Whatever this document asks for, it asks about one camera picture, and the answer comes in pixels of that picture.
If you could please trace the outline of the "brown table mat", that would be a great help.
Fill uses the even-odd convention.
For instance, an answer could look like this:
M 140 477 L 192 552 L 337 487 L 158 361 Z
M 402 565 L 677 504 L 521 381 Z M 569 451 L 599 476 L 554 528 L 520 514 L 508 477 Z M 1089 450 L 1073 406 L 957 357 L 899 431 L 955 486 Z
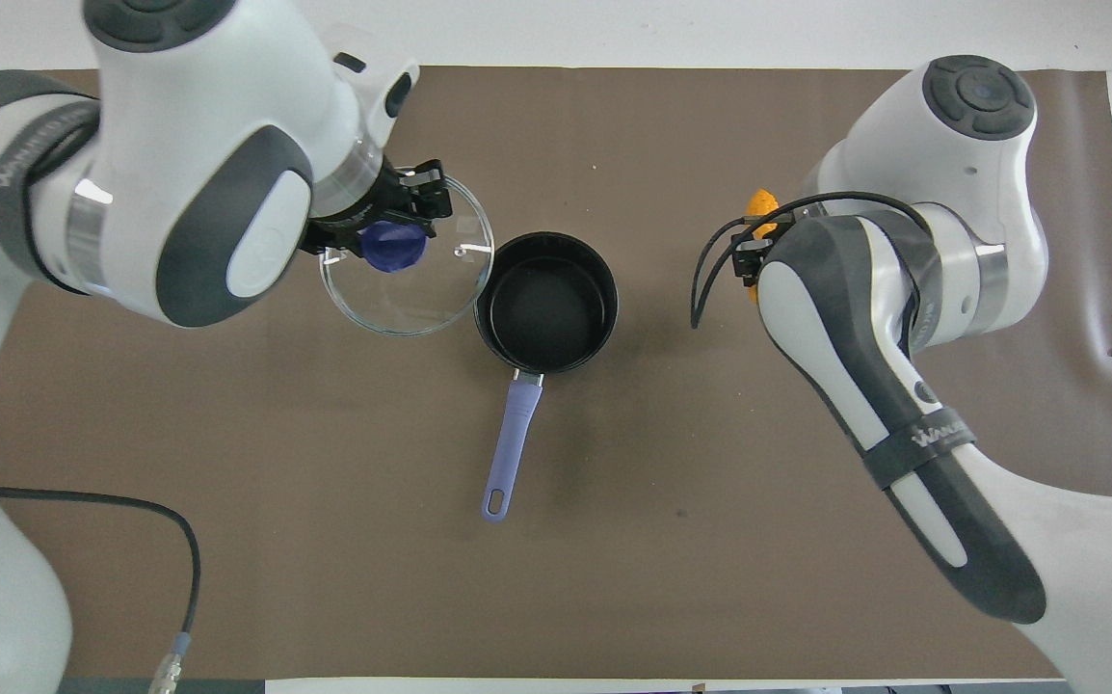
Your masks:
M 480 500 L 512 369 L 475 320 L 364 330 L 302 255 L 183 331 L 49 286 L 0 351 L 0 485 L 161 502 L 198 532 L 185 678 L 1044 680 L 959 596 L 702 246 L 797 198 L 900 70 L 424 67 L 387 145 L 499 241 L 573 234 L 619 321 L 552 375 L 508 517 Z

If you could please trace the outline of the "glass lid with purple knob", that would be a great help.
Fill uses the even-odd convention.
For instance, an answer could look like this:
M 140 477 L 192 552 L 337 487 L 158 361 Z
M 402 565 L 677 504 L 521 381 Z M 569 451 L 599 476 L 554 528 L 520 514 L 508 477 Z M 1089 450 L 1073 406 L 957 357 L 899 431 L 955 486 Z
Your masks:
M 418 242 L 363 240 L 361 255 L 318 255 L 324 288 L 354 323 L 390 335 L 437 333 L 480 298 L 493 267 L 489 216 L 466 185 L 446 174 L 451 216 L 421 219 L 436 237 Z

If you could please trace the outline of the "yellow corn cob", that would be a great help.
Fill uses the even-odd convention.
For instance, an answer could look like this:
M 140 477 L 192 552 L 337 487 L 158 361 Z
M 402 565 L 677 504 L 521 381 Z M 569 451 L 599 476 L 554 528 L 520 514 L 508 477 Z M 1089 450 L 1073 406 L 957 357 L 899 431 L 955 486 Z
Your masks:
M 777 201 L 775 195 L 768 192 L 764 188 L 758 188 L 755 190 L 752 197 L 749 197 L 749 202 L 746 206 L 747 217 L 762 217 L 772 214 L 777 209 L 780 202 Z M 758 226 L 753 232 L 754 240 L 763 240 L 768 234 L 775 232 L 778 229 L 777 224 L 766 224 Z

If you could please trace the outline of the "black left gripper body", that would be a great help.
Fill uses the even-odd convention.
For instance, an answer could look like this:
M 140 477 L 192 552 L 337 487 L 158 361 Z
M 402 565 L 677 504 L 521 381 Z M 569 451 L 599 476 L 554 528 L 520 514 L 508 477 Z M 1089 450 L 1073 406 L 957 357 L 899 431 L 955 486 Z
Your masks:
M 304 226 L 304 251 L 321 255 L 327 249 L 361 255 L 359 237 L 375 224 L 413 225 L 410 186 L 406 175 L 383 168 L 367 192 L 344 209 L 312 212 Z

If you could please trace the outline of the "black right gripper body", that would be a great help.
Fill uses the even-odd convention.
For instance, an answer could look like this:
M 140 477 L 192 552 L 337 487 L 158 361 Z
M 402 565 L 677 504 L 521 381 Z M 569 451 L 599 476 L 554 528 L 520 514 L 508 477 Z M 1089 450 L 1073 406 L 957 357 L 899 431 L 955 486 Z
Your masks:
M 754 224 L 732 237 L 732 268 L 745 288 L 755 288 L 763 260 L 775 249 L 777 242 L 790 231 L 793 220 L 777 220 L 776 224 Z

